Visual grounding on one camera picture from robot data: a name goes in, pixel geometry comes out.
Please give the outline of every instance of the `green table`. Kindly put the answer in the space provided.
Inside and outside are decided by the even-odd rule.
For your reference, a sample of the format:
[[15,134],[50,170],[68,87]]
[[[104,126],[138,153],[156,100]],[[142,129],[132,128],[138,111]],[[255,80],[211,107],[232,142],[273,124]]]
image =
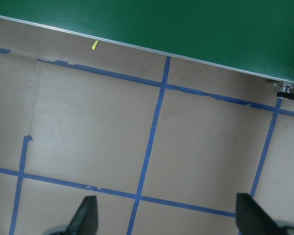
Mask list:
[[0,0],[0,18],[294,82],[294,0]]

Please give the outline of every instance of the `green tabletop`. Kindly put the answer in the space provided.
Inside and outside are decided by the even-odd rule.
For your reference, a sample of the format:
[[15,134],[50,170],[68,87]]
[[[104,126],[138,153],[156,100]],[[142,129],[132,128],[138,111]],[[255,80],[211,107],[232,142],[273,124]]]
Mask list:
[[0,0],[0,17],[294,82],[294,0]]

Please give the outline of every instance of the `metal bracket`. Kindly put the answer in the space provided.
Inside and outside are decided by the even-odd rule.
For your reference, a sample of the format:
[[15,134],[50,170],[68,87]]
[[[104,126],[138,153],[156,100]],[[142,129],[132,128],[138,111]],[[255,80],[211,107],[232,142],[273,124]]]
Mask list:
[[286,82],[282,83],[276,96],[294,100],[294,84]]

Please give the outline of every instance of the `floor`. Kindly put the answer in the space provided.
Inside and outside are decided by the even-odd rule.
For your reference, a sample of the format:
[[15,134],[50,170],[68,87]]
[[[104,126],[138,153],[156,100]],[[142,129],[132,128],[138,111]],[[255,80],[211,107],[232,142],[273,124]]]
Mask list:
[[294,223],[294,101],[93,43],[0,20],[0,235],[64,228],[86,195],[98,235],[237,235],[237,192]]

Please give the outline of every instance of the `yellow object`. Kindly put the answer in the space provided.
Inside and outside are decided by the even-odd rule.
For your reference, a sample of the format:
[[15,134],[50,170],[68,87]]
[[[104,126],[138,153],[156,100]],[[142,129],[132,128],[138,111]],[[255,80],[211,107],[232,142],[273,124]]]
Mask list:
[[93,50],[96,49],[98,43],[99,43],[99,40],[96,40],[96,41],[94,42],[94,44],[93,44],[93,46],[92,46],[92,49],[93,49]]

